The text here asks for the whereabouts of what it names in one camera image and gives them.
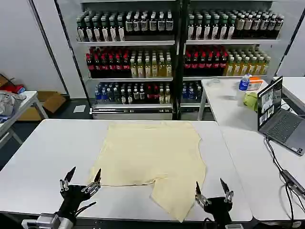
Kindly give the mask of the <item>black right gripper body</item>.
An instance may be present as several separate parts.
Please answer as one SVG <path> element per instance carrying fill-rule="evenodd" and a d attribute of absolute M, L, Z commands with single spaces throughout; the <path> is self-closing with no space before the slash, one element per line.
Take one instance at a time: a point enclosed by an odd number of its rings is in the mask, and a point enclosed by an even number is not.
<path fill-rule="evenodd" d="M 204 211 L 212 214 L 215 222 L 232 221 L 229 212 L 233 207 L 233 203 L 225 200 L 225 197 L 209 198 L 203 205 Z"/>

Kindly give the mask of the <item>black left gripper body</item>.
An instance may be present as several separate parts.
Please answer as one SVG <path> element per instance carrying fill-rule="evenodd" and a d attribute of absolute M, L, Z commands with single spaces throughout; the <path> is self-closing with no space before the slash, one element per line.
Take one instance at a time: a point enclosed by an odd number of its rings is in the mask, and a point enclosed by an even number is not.
<path fill-rule="evenodd" d="M 63 202 L 58 210 L 59 216 L 78 216 L 84 210 L 93 205 L 93 203 L 90 203 L 80 208 L 83 201 L 91 198 L 91 194 L 81 191 L 86 186 L 69 185 L 68 187 L 68 191 L 61 191 Z"/>

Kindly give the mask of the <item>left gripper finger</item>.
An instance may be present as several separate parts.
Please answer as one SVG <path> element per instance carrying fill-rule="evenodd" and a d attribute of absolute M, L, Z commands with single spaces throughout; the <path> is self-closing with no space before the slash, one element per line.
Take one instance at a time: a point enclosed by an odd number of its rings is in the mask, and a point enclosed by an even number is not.
<path fill-rule="evenodd" d="M 69 182 L 71 181 L 76 167 L 73 167 L 65 176 L 64 179 L 60 179 L 60 191 L 68 191 L 69 190 Z"/>
<path fill-rule="evenodd" d="M 98 170 L 98 172 L 94 178 L 94 181 L 91 182 L 85 188 L 83 188 L 81 191 L 84 193 L 89 193 L 89 194 L 91 194 L 93 192 L 97 192 L 99 190 L 99 188 L 101 187 L 100 180 L 101 180 L 101 169 Z"/>

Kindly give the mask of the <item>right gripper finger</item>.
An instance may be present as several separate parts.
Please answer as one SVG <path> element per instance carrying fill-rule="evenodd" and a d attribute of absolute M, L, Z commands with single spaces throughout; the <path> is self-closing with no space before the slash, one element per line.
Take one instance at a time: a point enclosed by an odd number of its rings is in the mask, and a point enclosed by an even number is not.
<path fill-rule="evenodd" d="M 195 200 L 197 201 L 199 206 L 205 207 L 212 203 L 209 199 L 207 199 L 204 195 L 202 195 L 198 182 L 196 182 L 195 190 L 196 190 L 195 191 Z"/>
<path fill-rule="evenodd" d="M 221 181 L 221 185 L 223 187 L 224 193 L 225 193 L 224 202 L 232 203 L 234 192 L 229 189 L 228 185 L 222 179 L 220 179 L 220 181 Z"/>

